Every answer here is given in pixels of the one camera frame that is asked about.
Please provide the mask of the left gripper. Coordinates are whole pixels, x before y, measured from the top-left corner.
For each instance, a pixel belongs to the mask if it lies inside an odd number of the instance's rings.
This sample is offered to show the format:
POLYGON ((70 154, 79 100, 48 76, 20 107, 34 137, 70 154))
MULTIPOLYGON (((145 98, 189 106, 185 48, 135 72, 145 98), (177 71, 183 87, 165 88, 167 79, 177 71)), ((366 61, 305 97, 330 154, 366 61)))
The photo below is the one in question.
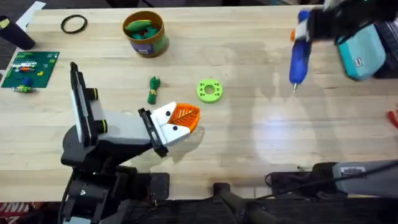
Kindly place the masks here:
POLYGON ((171 102, 152 113, 141 108, 134 116, 104 110, 100 100, 90 106, 97 137, 89 156, 96 158, 134 158, 151 149, 165 157, 167 147, 188 137, 200 117, 200 109, 187 103, 171 102))

